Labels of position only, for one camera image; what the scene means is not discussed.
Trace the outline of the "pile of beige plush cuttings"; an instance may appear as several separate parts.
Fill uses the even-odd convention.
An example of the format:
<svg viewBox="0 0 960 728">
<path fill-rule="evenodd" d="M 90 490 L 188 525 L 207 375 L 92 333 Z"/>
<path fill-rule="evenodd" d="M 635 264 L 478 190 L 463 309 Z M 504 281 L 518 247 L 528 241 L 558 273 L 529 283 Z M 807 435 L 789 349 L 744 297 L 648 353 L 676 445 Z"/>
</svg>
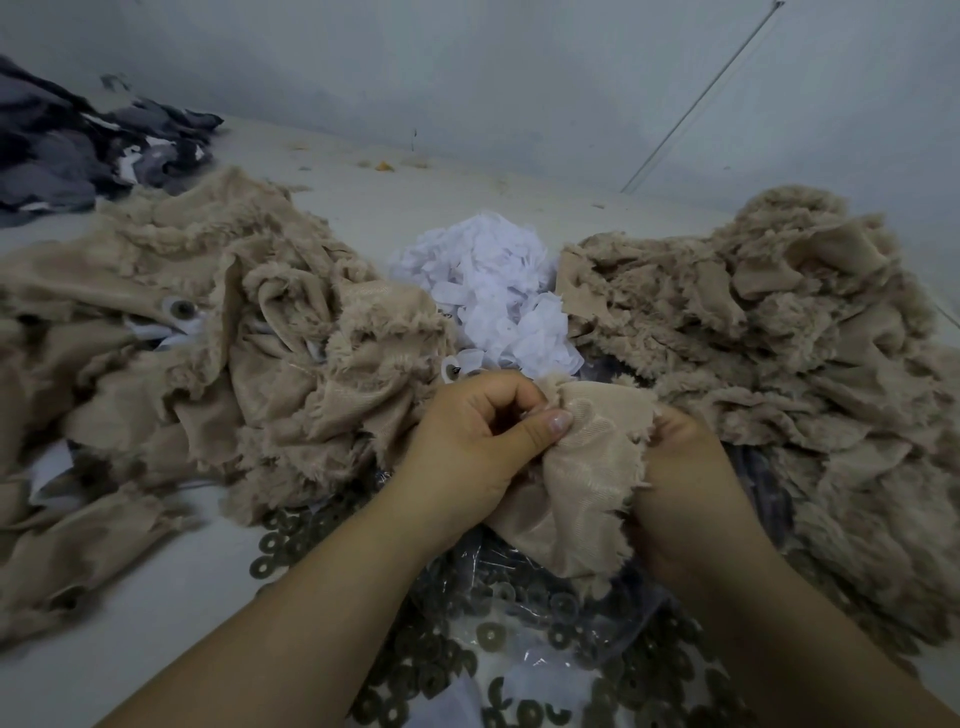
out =
<svg viewBox="0 0 960 728">
<path fill-rule="evenodd" d="M 702 237 L 564 249 L 573 343 L 609 356 L 789 495 L 799 568 L 884 647 L 960 626 L 960 350 L 882 214 L 765 190 Z"/>
<path fill-rule="evenodd" d="M 169 296 L 197 318 L 170 319 Z M 426 291 L 237 167 L 0 255 L 0 650 L 185 530 L 178 486 L 226 485 L 249 526 L 392 467 L 455 340 Z M 27 470 L 60 439 L 74 467 L 34 506 Z"/>
</svg>

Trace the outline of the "heap of white fabric labels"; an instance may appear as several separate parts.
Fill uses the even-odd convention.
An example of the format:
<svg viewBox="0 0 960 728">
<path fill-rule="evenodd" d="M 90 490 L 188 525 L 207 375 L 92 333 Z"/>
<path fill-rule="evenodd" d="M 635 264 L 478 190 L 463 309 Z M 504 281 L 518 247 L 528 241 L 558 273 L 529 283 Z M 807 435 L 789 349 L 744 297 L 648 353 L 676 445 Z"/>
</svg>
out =
<svg viewBox="0 0 960 728">
<path fill-rule="evenodd" d="M 462 379 L 514 369 L 534 380 L 584 366 L 554 291 L 557 266 L 533 227 L 482 212 L 417 237 L 390 260 L 389 276 L 425 290 L 452 320 Z"/>
</svg>

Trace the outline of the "beige plush fabric piece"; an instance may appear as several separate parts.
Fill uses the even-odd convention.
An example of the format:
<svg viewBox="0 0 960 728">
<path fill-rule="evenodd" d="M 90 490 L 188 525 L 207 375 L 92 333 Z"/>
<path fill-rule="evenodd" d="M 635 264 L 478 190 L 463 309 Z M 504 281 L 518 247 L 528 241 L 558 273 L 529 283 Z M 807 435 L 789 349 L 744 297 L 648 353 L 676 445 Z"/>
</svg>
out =
<svg viewBox="0 0 960 728">
<path fill-rule="evenodd" d="M 580 599 L 601 600 L 634 555 L 621 516 L 647 487 L 644 458 L 661 404 L 627 374 L 604 383 L 551 373 L 535 384 L 570 427 L 517 474 L 485 524 Z"/>
</svg>

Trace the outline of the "person's right forearm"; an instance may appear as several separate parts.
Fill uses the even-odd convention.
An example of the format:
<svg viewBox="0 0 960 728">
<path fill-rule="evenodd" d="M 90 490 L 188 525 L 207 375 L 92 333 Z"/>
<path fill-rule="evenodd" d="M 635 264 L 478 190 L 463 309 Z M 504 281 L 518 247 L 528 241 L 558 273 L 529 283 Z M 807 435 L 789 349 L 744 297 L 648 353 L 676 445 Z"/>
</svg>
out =
<svg viewBox="0 0 960 728">
<path fill-rule="evenodd" d="M 960 728 L 959 714 L 766 542 L 708 550 L 671 590 L 762 728 Z"/>
</svg>

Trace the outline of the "heap of dark grey fabric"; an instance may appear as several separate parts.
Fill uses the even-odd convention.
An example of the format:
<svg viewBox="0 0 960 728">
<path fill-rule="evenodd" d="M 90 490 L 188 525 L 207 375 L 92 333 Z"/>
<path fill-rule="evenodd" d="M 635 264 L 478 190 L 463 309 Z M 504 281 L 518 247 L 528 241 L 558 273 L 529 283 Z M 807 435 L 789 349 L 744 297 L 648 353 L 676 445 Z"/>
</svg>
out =
<svg viewBox="0 0 960 728">
<path fill-rule="evenodd" d="M 100 112 L 0 54 L 0 229 L 87 212 L 138 186 L 178 188 L 212 162 L 224 122 L 144 98 Z"/>
</svg>

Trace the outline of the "person's left forearm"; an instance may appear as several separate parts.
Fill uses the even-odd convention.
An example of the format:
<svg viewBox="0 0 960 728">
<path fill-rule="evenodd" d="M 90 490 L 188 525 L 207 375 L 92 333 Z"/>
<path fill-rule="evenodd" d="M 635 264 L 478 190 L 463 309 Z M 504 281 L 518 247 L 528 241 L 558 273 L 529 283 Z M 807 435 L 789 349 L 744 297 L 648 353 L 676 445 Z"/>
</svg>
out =
<svg viewBox="0 0 960 728">
<path fill-rule="evenodd" d="M 381 491 L 96 728 L 344 728 L 413 581 L 455 535 Z"/>
</svg>

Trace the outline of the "white sheet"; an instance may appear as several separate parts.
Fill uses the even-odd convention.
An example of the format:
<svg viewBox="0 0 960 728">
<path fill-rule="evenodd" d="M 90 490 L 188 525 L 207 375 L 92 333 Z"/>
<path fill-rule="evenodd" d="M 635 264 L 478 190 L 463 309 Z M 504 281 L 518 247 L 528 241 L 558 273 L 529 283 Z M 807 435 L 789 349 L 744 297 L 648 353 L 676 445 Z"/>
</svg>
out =
<svg viewBox="0 0 960 728">
<path fill-rule="evenodd" d="M 47 445 L 27 469 L 30 484 L 29 503 L 40 506 L 53 498 L 51 483 L 73 467 L 74 455 L 68 440 L 59 439 Z"/>
</svg>

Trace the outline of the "person's right hand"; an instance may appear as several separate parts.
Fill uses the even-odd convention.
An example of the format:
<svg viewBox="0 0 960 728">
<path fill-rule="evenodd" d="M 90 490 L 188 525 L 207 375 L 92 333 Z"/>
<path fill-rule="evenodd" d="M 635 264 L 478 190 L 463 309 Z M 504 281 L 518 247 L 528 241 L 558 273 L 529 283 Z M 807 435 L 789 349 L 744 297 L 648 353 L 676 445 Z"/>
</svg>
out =
<svg viewBox="0 0 960 728">
<path fill-rule="evenodd" d="M 674 597 L 694 601 L 777 558 L 723 444 L 704 422 L 697 454 L 649 459 L 648 444 L 644 463 L 631 540 Z"/>
</svg>

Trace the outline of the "person's left hand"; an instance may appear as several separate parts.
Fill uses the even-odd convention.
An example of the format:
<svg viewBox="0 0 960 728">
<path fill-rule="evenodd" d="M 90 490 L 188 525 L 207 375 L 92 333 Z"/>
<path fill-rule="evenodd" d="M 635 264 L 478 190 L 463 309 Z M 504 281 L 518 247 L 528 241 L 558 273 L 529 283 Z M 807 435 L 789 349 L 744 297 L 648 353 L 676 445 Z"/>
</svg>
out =
<svg viewBox="0 0 960 728">
<path fill-rule="evenodd" d="M 450 548 L 497 509 L 519 474 L 498 477 L 492 439 L 526 415 L 552 408 L 560 407 L 516 370 L 442 385 L 378 495 L 389 522 L 426 557 Z"/>
</svg>

